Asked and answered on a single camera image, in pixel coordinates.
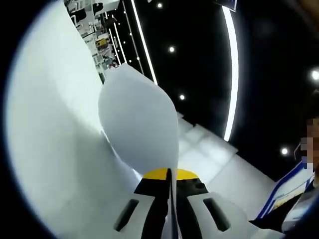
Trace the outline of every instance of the black ceiling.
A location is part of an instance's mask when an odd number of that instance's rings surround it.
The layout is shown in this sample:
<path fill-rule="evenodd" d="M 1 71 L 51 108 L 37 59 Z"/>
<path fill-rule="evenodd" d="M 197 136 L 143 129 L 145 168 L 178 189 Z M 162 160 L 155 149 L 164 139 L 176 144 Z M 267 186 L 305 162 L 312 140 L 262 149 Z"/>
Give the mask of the black ceiling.
<path fill-rule="evenodd" d="M 144 73 L 152 79 L 131 0 L 124 3 Z M 223 137 L 231 58 L 221 7 L 206 0 L 136 0 L 135 4 L 159 86 L 186 120 Z M 122 2 L 110 14 L 121 23 L 118 30 L 121 41 L 126 41 L 127 60 L 140 70 Z M 319 66 L 319 41 L 286 1 L 238 0 L 232 17 L 239 89 L 230 143 L 245 160 L 278 180 L 296 164 L 292 152 L 302 136 L 302 108 L 313 90 L 308 74 Z M 173 54 L 168 52 L 170 46 L 175 47 Z M 283 146 L 290 150 L 289 156 L 280 154 Z"/>

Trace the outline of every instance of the yellow trim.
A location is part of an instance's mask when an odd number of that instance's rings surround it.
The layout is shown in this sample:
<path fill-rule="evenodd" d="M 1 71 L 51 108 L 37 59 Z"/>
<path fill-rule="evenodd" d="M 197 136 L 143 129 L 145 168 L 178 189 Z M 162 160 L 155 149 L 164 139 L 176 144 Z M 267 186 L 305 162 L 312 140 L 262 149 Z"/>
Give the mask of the yellow trim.
<path fill-rule="evenodd" d="M 145 179 L 165 180 L 167 175 L 167 168 L 159 168 L 154 171 L 144 174 Z"/>
<path fill-rule="evenodd" d="M 154 179 L 154 180 L 166 180 L 167 168 L 159 168 L 154 171 L 148 172 L 144 175 L 145 179 Z M 198 178 L 198 176 L 190 171 L 183 169 L 177 170 L 177 180 L 187 180 Z"/>
<path fill-rule="evenodd" d="M 198 176 L 190 171 L 186 171 L 183 169 L 177 170 L 177 180 L 187 180 L 187 179 L 194 179 L 198 178 Z"/>

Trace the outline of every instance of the led strip light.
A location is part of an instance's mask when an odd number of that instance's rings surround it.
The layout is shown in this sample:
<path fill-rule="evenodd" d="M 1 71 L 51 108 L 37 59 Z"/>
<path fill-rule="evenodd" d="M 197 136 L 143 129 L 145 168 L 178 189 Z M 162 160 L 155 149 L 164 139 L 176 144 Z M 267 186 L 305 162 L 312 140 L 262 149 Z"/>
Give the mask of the led strip light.
<path fill-rule="evenodd" d="M 113 41 L 112 31 L 111 31 L 111 29 L 109 29 L 109 31 L 110 31 L 110 35 L 111 35 L 111 41 L 112 41 L 112 44 L 114 46 L 114 51 L 115 51 L 116 58 L 118 59 L 119 65 L 121 65 L 120 58 L 118 56 L 118 51 L 116 50 L 116 46 L 115 46 L 114 41 Z"/>
<path fill-rule="evenodd" d="M 152 78 L 153 78 L 153 81 L 154 81 L 155 85 L 158 85 L 158 82 L 157 82 L 156 76 L 155 76 L 155 72 L 154 72 L 154 69 L 153 69 L 153 65 L 152 65 L 152 62 L 151 62 L 151 58 L 150 58 L 150 55 L 149 55 L 149 51 L 148 51 L 148 48 L 146 46 L 146 42 L 145 42 L 144 35 L 143 35 L 143 32 L 142 32 L 142 27 L 141 27 L 141 23 L 140 23 L 140 20 L 139 20 L 139 16 L 138 16 L 138 13 L 136 11 L 134 0 L 131 0 L 131 2 L 132 2 L 134 15 L 135 15 L 135 20 L 136 20 L 136 23 L 138 25 L 138 29 L 139 29 L 139 32 L 140 32 L 140 35 L 141 35 L 141 40 L 142 40 L 142 44 L 143 44 L 144 51 L 145 51 L 145 54 L 146 54 L 146 58 L 148 60 L 149 66 L 150 66 Z"/>
<path fill-rule="evenodd" d="M 225 15 L 225 20 L 226 20 L 226 25 L 228 30 L 230 52 L 231 52 L 231 66 L 232 66 L 230 105 L 229 105 L 228 119 L 227 119 L 225 135 L 224 135 L 224 140 L 229 141 L 231 130 L 234 124 L 235 111 L 236 111 L 236 105 L 237 105 L 239 63 L 238 63 L 236 33 L 235 33 L 233 19 L 230 14 L 230 9 L 224 6 L 222 7 L 222 9 Z"/>
<path fill-rule="evenodd" d="M 124 1 L 122 2 L 122 4 L 123 4 L 124 11 L 125 11 L 126 21 L 128 22 L 129 30 L 130 30 L 130 32 L 132 32 L 131 25 L 130 25 L 130 22 L 129 22 L 129 18 L 128 18 L 128 15 L 127 15 L 127 12 L 126 12 Z M 137 50 L 136 45 L 135 45 L 134 37 L 133 37 L 133 35 L 131 37 L 132 37 L 133 46 L 134 46 L 134 49 L 135 49 L 136 56 L 138 57 L 139 55 L 138 55 L 138 50 Z M 143 71 L 143 67 L 142 67 L 142 64 L 141 64 L 141 60 L 139 59 L 138 62 L 139 62 L 140 68 L 141 68 L 141 72 L 144 75 L 144 71 Z"/>
<path fill-rule="evenodd" d="M 114 24 L 114 28 L 115 28 L 116 36 L 118 37 L 118 40 L 119 40 L 120 49 L 121 49 L 121 52 L 122 52 L 122 55 L 123 55 L 124 61 L 125 61 L 125 63 L 127 63 L 127 61 L 126 61 L 126 57 L 125 57 L 125 54 L 124 54 L 124 51 L 123 51 L 123 48 L 122 48 L 121 40 L 120 40 L 120 37 L 119 37 L 118 29 L 117 29 L 117 27 L 116 27 L 115 22 L 114 22 L 113 24 Z"/>

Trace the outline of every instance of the white tile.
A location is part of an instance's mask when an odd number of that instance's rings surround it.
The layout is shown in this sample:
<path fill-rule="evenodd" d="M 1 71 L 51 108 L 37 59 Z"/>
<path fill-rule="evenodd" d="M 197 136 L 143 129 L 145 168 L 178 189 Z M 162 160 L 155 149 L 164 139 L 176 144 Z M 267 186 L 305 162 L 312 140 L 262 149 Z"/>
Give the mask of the white tile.
<path fill-rule="evenodd" d="M 235 154 L 233 147 L 229 147 L 227 142 L 217 140 L 214 137 L 206 137 L 198 143 L 198 148 L 207 157 L 220 165 L 225 165 Z"/>
<path fill-rule="evenodd" d="M 206 188 L 237 204 L 251 220 L 259 214 L 275 185 L 265 174 L 235 155 Z"/>
<path fill-rule="evenodd" d="M 203 137 L 205 137 L 205 135 L 207 135 L 207 130 L 203 127 L 200 127 L 199 125 L 196 125 L 194 128 L 192 128 L 185 134 L 185 137 L 191 143 L 195 144 L 198 143 Z"/>
<path fill-rule="evenodd" d="M 178 119 L 178 136 L 181 137 L 193 128 L 193 125 L 184 119 Z"/>
<path fill-rule="evenodd" d="M 218 164 L 209 160 L 196 148 L 190 149 L 181 156 L 178 168 L 195 173 L 205 184 L 209 183 L 221 169 Z"/>
<path fill-rule="evenodd" d="M 177 112 L 177 118 L 180 119 L 182 117 L 183 117 L 183 115 L 181 113 Z"/>
<path fill-rule="evenodd" d="M 182 137 L 178 141 L 178 146 L 179 146 L 179 155 L 182 155 L 183 153 L 187 152 L 191 148 L 191 143 Z"/>

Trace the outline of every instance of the curved light strip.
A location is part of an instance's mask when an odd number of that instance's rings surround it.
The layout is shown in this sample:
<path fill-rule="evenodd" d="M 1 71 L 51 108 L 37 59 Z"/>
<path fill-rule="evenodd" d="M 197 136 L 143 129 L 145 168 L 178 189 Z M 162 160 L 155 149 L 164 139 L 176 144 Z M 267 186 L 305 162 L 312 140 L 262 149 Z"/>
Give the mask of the curved light strip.
<path fill-rule="evenodd" d="M 124 51 L 123 51 L 123 48 L 122 48 L 121 40 L 120 40 L 120 37 L 119 37 L 118 29 L 117 29 L 117 27 L 116 27 L 115 22 L 114 22 L 113 24 L 114 24 L 114 28 L 115 28 L 116 36 L 118 37 L 118 40 L 119 40 L 120 49 L 121 49 L 121 52 L 122 52 L 122 55 L 123 55 L 124 61 L 125 61 L 125 63 L 127 63 L 127 61 L 126 61 L 126 57 L 125 57 L 125 54 L 124 54 Z"/>
<path fill-rule="evenodd" d="M 231 67 L 232 67 L 230 105 L 229 105 L 226 131 L 224 135 L 224 140 L 229 141 L 230 133 L 233 128 L 236 104 L 237 104 L 239 65 L 238 65 L 237 40 L 236 40 L 236 33 L 235 33 L 233 19 L 230 14 L 230 9 L 224 6 L 222 8 L 223 8 L 223 12 L 224 12 L 225 20 L 227 24 L 227 30 L 228 30 L 228 36 L 229 36 L 229 42 L 230 42 L 230 51 L 231 51 Z"/>
<path fill-rule="evenodd" d="M 112 35 L 112 32 L 111 32 L 110 28 L 109 28 L 109 31 L 110 31 L 111 41 L 112 41 L 112 44 L 113 44 L 113 47 L 114 47 L 116 58 L 118 59 L 119 65 L 121 65 L 121 62 L 120 62 L 120 59 L 119 59 L 119 56 L 118 56 L 118 51 L 116 50 L 116 47 L 115 47 L 115 44 L 114 44 L 114 41 L 113 41 L 113 35 Z"/>
<path fill-rule="evenodd" d="M 145 51 L 145 54 L 146 54 L 146 58 L 147 58 L 147 60 L 148 60 L 149 66 L 150 66 L 152 78 L 153 78 L 153 81 L 154 81 L 155 85 L 158 85 L 158 81 L 156 80 L 155 72 L 154 72 L 154 69 L 153 69 L 153 65 L 152 65 L 152 63 L 151 63 L 151 58 L 150 58 L 150 55 L 149 55 L 148 48 L 147 48 L 147 46 L 146 46 L 146 42 L 145 42 L 145 39 L 144 39 L 144 35 L 143 35 L 143 32 L 142 32 L 141 23 L 140 23 L 140 20 L 139 20 L 138 12 L 136 11 L 136 7 L 135 7 L 134 0 L 131 0 L 131 2 L 132 2 L 132 7 L 133 7 L 133 11 L 134 11 L 136 23 L 138 24 L 138 29 L 139 29 L 139 31 L 140 31 L 141 40 L 142 40 L 142 44 L 143 44 L 144 51 Z"/>

